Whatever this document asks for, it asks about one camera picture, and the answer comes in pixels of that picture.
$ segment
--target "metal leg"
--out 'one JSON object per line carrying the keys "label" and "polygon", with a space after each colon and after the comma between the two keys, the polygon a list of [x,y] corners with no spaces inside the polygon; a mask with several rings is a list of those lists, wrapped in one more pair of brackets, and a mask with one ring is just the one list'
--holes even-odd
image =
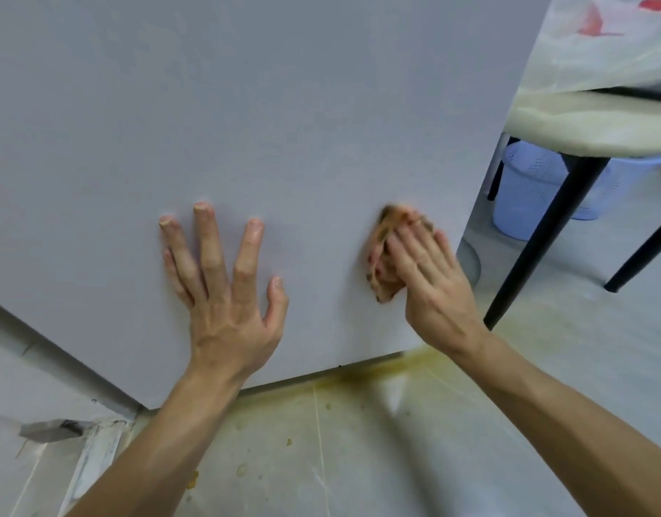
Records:
{"label": "metal leg", "polygon": [[661,253],[661,226],[656,230],[653,235],[642,244],[636,252],[632,254],[625,264],[620,267],[618,272],[615,273],[610,281],[606,283],[603,288],[609,292],[618,292],[620,288],[627,284],[627,282],[635,277],[639,272],[644,270],[644,267],[653,261],[657,255]]}
{"label": "metal leg", "polygon": [[[505,140],[506,134],[501,136],[501,140]],[[511,138],[510,136],[507,136],[507,146],[512,145],[513,143],[517,143],[519,141],[519,138]],[[493,159],[491,160],[491,163],[498,163],[498,169],[496,170],[496,175],[493,176],[493,181],[491,181],[491,188],[488,191],[488,200],[489,201],[494,201],[496,199],[496,196],[498,195],[498,189],[501,186],[501,178],[503,177],[503,153],[505,152],[505,148],[498,149],[496,148],[496,153],[493,156]]]}
{"label": "metal leg", "polygon": [[483,322],[492,329],[515,301],[527,279],[532,275],[541,258],[567,225],[574,211],[588,194],[594,182],[608,164],[609,158],[578,158],[575,167],[567,174],[565,182],[534,230],[527,246],[515,261],[503,286],[498,290]]}

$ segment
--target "floor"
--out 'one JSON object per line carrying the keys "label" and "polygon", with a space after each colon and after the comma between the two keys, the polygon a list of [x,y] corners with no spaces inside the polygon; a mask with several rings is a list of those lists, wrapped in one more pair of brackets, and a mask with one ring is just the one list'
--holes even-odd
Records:
{"label": "floor", "polygon": [[[475,291],[481,312],[523,247],[495,230],[491,212],[481,199],[465,234],[482,262]],[[661,255],[619,294],[601,284],[660,224],[661,174],[654,173],[604,217],[572,221],[496,328],[530,360],[659,445]],[[242,397],[177,511],[581,514],[473,382],[427,348]]]}

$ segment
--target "fingernail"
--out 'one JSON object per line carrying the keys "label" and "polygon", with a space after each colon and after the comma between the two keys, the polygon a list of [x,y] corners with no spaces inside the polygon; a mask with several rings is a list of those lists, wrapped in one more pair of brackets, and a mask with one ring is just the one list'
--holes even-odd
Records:
{"label": "fingernail", "polygon": [[264,228],[263,222],[260,219],[257,219],[257,218],[252,219],[251,221],[249,221],[249,226],[251,228],[251,232],[258,232],[259,230]]}

